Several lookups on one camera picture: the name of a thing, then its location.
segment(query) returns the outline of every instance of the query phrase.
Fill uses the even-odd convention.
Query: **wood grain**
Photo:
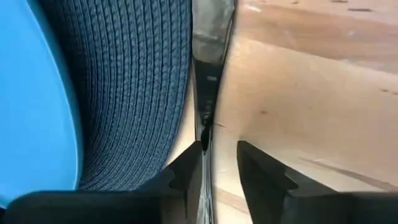
[[[241,6],[238,35],[376,70],[398,72],[398,24],[264,4],[257,8],[261,12]]]
[[[393,0],[241,1],[215,119],[218,223],[251,223],[240,139],[341,192],[398,190],[397,12]],[[170,161],[193,127],[190,93]]]

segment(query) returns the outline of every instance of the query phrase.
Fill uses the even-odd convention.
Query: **wooden floor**
[[[398,190],[398,1],[241,1],[217,108],[218,223],[251,223],[249,141],[339,191]],[[173,161],[194,140],[190,92]]]

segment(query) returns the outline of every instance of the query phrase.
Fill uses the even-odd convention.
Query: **light wood surface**
[[[398,1],[241,1],[216,112],[218,223],[251,223],[239,139],[335,190],[396,191],[397,62]],[[192,99],[170,161],[194,141]]]

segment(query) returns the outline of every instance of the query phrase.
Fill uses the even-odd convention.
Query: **knit fabric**
[[[132,190],[163,168],[190,64],[191,0],[40,0],[80,104],[81,189]]]

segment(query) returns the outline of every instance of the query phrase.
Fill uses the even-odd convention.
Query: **blue knit cushion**
[[[132,190],[165,165],[190,64],[191,0],[40,0],[80,103],[81,189]]]

